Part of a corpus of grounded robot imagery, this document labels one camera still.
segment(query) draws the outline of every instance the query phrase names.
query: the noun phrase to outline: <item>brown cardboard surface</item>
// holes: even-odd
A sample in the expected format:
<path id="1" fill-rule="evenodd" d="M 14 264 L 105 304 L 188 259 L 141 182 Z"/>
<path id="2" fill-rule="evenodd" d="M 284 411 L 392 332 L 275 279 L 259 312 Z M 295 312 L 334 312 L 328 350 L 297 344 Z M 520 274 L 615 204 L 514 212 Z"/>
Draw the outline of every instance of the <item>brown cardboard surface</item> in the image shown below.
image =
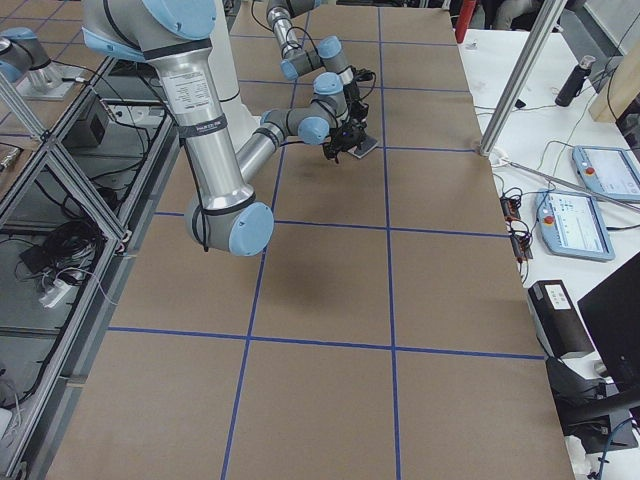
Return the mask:
<path id="1" fill-rule="evenodd" d="M 386 253 L 381 231 L 277 225 L 255 334 L 388 344 Z"/>
<path id="2" fill-rule="evenodd" d="M 362 160 L 343 153 L 336 164 L 318 150 L 291 145 L 284 156 L 276 217 L 383 227 L 382 150 L 374 150 Z"/>
<path id="3" fill-rule="evenodd" d="M 387 43 L 380 48 L 385 87 L 469 90 L 456 46 Z"/>
<path id="4" fill-rule="evenodd" d="M 308 105 L 320 72 L 284 82 L 276 41 L 247 7 L 232 36 L 243 100 L 254 114 Z M 50 478 L 218 478 L 229 432 L 227 480 L 506 480 L 532 466 L 572 478 L 491 172 L 469 152 L 472 99 L 450 91 L 467 87 L 448 14 L 323 6 L 296 24 L 314 39 L 339 34 L 356 66 L 377 69 L 368 131 L 391 148 L 340 165 L 320 147 L 287 146 L 281 165 L 275 155 L 254 182 L 260 200 L 275 197 L 262 256 L 204 254 L 183 218 L 156 216 L 112 326 L 169 332 L 108 334 Z M 180 214 L 192 194 L 179 159 L 160 210 Z M 203 395 L 218 400 L 206 412 Z M 202 425 L 182 437 L 195 417 L 172 411 L 179 435 L 162 444 L 146 412 L 183 402 Z M 179 474 L 171 446 L 193 449 Z"/>
<path id="5" fill-rule="evenodd" d="M 541 355 L 506 238 L 391 237 L 398 345 Z"/>
<path id="6" fill-rule="evenodd" d="M 388 352 L 256 343 L 227 478 L 395 478 Z"/>
<path id="7" fill-rule="evenodd" d="M 244 343 L 109 332 L 48 480 L 220 472 Z"/>
<path id="8" fill-rule="evenodd" d="M 481 138 L 468 93 L 385 90 L 388 147 L 472 150 Z"/>
<path id="9" fill-rule="evenodd" d="M 398 399 L 404 480 L 574 478 L 543 362 L 400 352 Z"/>
<path id="10" fill-rule="evenodd" d="M 505 234 L 489 162 L 475 153 L 391 150 L 391 225 Z"/>
<path id="11" fill-rule="evenodd" d="M 156 217 L 138 254 L 112 324 L 244 334 L 259 257 L 205 255 L 182 217 Z"/>

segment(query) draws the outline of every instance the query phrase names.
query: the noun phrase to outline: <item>black box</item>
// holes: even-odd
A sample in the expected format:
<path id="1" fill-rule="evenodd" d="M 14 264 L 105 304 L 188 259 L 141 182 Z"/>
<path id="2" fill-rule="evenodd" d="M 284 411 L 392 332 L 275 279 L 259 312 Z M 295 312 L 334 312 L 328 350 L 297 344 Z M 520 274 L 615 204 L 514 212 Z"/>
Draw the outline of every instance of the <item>black box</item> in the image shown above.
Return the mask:
<path id="1" fill-rule="evenodd" d="M 542 280 L 529 288 L 529 304 L 538 338 L 548 354 L 581 358 L 594 351 L 562 280 Z"/>

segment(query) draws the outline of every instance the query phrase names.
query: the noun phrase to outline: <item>computer monitor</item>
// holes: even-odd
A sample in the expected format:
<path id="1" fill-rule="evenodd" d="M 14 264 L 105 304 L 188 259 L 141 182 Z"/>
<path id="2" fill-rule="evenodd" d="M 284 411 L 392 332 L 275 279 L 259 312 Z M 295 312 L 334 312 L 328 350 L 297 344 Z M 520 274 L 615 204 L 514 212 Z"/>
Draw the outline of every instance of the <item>computer monitor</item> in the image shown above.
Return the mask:
<path id="1" fill-rule="evenodd" d="M 587 452 L 601 451 L 602 438 L 629 412 L 640 421 L 640 253 L 580 299 L 578 308 L 614 384 L 578 378 L 557 363 L 548 362 L 547 370 L 565 434 L 575 430 Z M 597 435 L 599 425 L 603 435 Z M 637 445 L 627 427 L 628 435 L 616 436 L 619 448 Z"/>

